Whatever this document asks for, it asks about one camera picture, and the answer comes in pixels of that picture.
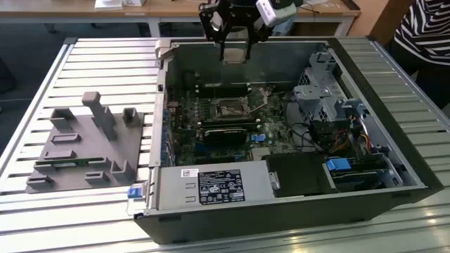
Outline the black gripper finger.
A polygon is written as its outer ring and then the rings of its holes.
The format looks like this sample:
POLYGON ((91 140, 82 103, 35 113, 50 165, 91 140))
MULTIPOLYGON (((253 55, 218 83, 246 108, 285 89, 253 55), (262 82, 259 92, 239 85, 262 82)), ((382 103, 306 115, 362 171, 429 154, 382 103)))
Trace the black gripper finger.
POLYGON ((246 60, 250 60, 253 45, 265 42, 273 34, 273 27, 266 26, 261 15, 250 17, 247 22, 246 60))
POLYGON ((226 38, 228 35, 228 4, 200 4, 198 7, 198 14, 203 26, 206 39, 215 42, 220 46, 219 61, 223 61, 226 38), (220 17, 219 28, 215 31, 211 21, 214 14, 220 17))

